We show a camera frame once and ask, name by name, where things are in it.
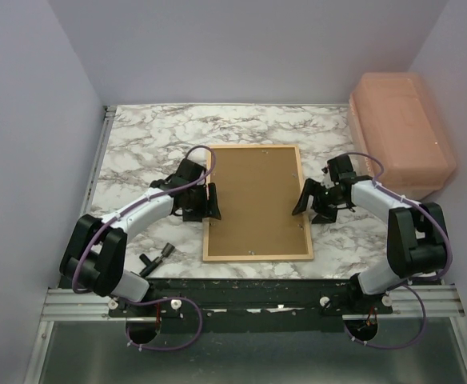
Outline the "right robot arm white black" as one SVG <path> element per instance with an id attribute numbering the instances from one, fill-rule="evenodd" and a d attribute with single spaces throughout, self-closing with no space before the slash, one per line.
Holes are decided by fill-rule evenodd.
<path id="1" fill-rule="evenodd" d="M 377 176 L 357 174 L 351 155 L 347 152 L 327 162 L 323 173 L 330 186 L 306 179 L 292 214 L 312 209 L 314 224 L 330 224 L 339 210 L 361 207 L 387 225 L 385 258 L 349 280 L 345 303 L 361 314 L 373 306 L 374 295 L 407 281 L 441 279 L 452 264 L 453 251 L 438 204 L 414 201 L 384 187 Z"/>

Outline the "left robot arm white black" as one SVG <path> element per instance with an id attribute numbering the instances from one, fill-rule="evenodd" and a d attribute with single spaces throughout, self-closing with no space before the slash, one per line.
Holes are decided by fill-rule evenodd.
<path id="1" fill-rule="evenodd" d="M 100 218 L 81 216 L 62 256 L 60 275 L 75 292 L 122 298 L 136 315 L 149 314 L 155 297 L 146 278 L 125 269 L 126 247 L 149 226 L 177 213 L 184 221 L 219 220 L 216 186 L 206 181 L 214 166 L 207 169 L 185 158 L 173 174 L 151 182 L 130 204 Z"/>

